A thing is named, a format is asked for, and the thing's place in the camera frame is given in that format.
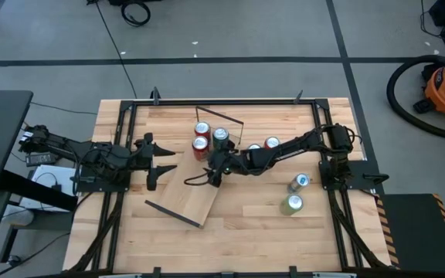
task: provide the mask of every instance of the soda can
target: soda can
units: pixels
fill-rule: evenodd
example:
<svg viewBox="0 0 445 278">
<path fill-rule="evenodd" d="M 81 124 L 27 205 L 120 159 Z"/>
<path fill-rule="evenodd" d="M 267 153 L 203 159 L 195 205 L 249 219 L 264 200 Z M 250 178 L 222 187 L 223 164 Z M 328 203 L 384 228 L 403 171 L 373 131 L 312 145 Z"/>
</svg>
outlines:
<svg viewBox="0 0 445 278">
<path fill-rule="evenodd" d="M 303 199 L 299 195 L 288 195 L 279 206 L 279 210 L 284 215 L 292 215 L 303 208 Z"/>
<path fill-rule="evenodd" d="M 212 144 L 214 148 L 221 148 L 229 140 L 229 132 L 223 127 L 218 127 L 212 132 Z"/>
<path fill-rule="evenodd" d="M 310 177 L 307 174 L 300 173 L 287 185 L 287 192 L 290 194 L 298 193 L 301 189 L 307 187 L 309 183 Z"/>
<path fill-rule="evenodd" d="M 199 121 L 195 125 L 195 136 L 203 136 L 210 141 L 210 126 L 204 121 Z"/>
<path fill-rule="evenodd" d="M 254 150 L 257 148 L 262 148 L 262 147 L 258 144 L 251 144 L 250 146 L 248 146 L 247 150 Z"/>
<path fill-rule="evenodd" d="M 266 139 L 266 141 L 263 143 L 263 147 L 265 148 L 273 148 L 277 147 L 280 144 L 279 139 L 277 137 L 271 136 Z"/>
<path fill-rule="evenodd" d="M 193 154 L 198 161 L 203 161 L 209 154 L 209 141 L 203 136 L 197 136 L 192 143 Z"/>
</svg>

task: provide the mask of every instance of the green can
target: green can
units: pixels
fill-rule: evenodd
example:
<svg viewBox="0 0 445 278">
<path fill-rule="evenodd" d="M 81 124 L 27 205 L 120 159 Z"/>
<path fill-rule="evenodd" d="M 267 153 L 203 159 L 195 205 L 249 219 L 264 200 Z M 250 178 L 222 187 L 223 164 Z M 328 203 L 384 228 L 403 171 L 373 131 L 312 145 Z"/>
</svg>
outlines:
<svg viewBox="0 0 445 278">
<path fill-rule="evenodd" d="M 279 206 L 279 210 L 284 215 L 292 215 L 303 208 L 303 199 L 296 194 L 288 195 Z"/>
<path fill-rule="evenodd" d="M 218 127 L 212 132 L 212 145 L 215 149 L 221 148 L 229 141 L 229 132 L 224 127 Z"/>
</svg>

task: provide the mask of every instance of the can lid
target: can lid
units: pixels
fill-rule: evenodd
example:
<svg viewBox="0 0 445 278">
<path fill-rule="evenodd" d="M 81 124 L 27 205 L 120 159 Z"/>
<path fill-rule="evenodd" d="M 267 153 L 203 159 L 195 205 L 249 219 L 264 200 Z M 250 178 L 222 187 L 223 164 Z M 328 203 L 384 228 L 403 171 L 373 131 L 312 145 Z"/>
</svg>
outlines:
<svg viewBox="0 0 445 278">
<path fill-rule="evenodd" d="M 303 206 L 303 200 L 298 195 L 291 195 L 287 200 L 287 203 L 292 209 L 301 209 Z"/>
<path fill-rule="evenodd" d="M 258 144 L 251 144 L 250 146 L 248 146 L 248 150 L 253 150 L 253 149 L 257 149 L 257 148 L 262 148 L 260 145 Z"/>
<path fill-rule="evenodd" d="M 277 139 L 277 137 L 269 137 L 266 139 L 266 144 L 268 147 L 277 147 L 277 145 L 279 145 L 279 139 Z"/>
<path fill-rule="evenodd" d="M 198 133 L 205 133 L 209 131 L 209 124 L 207 124 L 206 122 L 198 122 L 195 125 L 195 131 L 197 131 Z"/>
<path fill-rule="evenodd" d="M 197 136 L 193 140 L 193 147 L 196 148 L 197 150 L 203 150 L 207 147 L 207 143 L 208 143 L 207 138 L 203 136 Z"/>
<path fill-rule="evenodd" d="M 214 137 L 219 140 L 226 139 L 228 137 L 228 131 L 225 128 L 218 127 L 214 131 Z"/>
<path fill-rule="evenodd" d="M 310 182 L 310 178 L 308 177 L 307 174 L 298 174 L 297 178 L 297 183 L 301 186 L 306 186 L 308 185 L 308 183 Z"/>
</svg>

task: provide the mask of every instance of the orange vacuum cleaner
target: orange vacuum cleaner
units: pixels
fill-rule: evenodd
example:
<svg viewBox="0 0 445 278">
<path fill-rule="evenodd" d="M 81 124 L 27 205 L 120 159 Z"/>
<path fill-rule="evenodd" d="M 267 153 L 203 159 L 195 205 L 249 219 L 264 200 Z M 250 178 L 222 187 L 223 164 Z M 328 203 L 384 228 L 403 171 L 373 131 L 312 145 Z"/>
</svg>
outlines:
<svg viewBox="0 0 445 278">
<path fill-rule="evenodd" d="M 445 114 L 445 57 L 436 55 L 426 55 L 417 57 L 408 63 L 404 63 L 398 68 L 389 79 L 387 84 L 387 99 L 392 109 L 403 119 L 437 136 L 445 137 L 445 130 L 434 127 L 412 114 L 408 113 L 399 105 L 394 94 L 396 81 L 407 69 L 420 63 L 429 63 L 423 68 L 422 77 L 426 81 L 425 98 L 413 105 L 419 114 L 437 110 Z"/>
</svg>

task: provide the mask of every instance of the black stand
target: black stand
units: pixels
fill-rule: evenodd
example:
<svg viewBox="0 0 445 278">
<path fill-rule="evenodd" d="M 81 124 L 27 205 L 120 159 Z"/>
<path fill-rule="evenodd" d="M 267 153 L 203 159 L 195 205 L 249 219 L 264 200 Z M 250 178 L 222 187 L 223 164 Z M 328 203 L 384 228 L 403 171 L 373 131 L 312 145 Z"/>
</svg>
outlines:
<svg viewBox="0 0 445 278">
<path fill-rule="evenodd" d="M 0 190 L 68 211 L 75 209 L 78 200 L 77 197 L 58 192 L 6 170 L 0 174 Z"/>
</svg>

